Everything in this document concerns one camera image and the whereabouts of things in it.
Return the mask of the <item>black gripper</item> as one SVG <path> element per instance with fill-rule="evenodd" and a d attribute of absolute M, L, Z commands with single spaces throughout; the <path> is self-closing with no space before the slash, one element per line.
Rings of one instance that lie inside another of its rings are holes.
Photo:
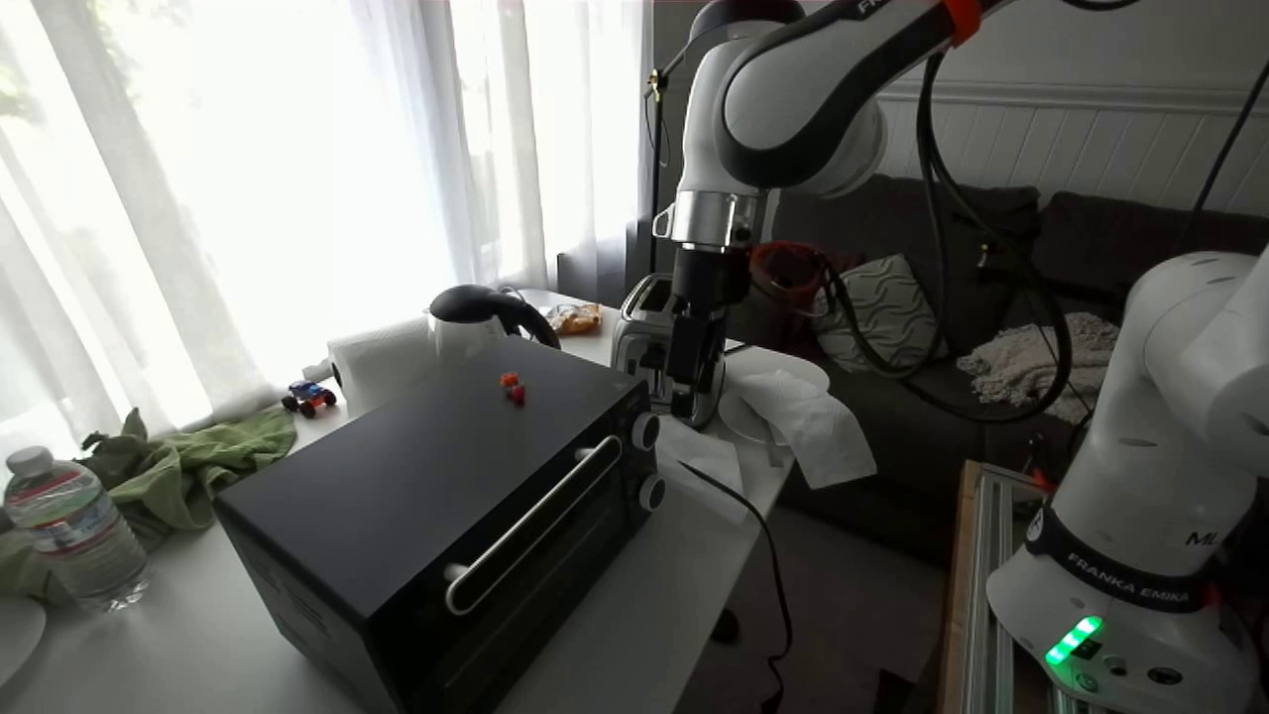
<path fill-rule="evenodd" d="M 670 413 L 682 419 L 709 419 L 718 392 L 718 356 L 726 313 L 745 297 L 750 264 L 743 249 L 680 249 L 670 276 Z"/>

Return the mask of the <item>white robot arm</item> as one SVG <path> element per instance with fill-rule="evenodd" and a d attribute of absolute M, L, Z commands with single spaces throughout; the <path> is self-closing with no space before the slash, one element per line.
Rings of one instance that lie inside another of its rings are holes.
<path fill-rule="evenodd" d="M 657 212 L 680 247 L 670 346 L 655 385 L 706 424 L 743 255 L 779 191 L 840 195 L 881 161 L 877 95 L 922 60 L 967 42 L 1008 0 L 706 0 L 688 42 L 704 51 L 682 113 L 682 173 Z"/>

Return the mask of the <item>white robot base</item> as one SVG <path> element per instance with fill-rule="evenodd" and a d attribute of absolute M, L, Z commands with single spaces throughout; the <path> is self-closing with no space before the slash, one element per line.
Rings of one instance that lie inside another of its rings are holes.
<path fill-rule="evenodd" d="M 1208 568 L 1269 474 L 1269 255 L 1199 249 L 1124 309 L 1090 428 L 1023 541 L 997 621 L 1070 698 L 1246 714 L 1256 653 Z"/>

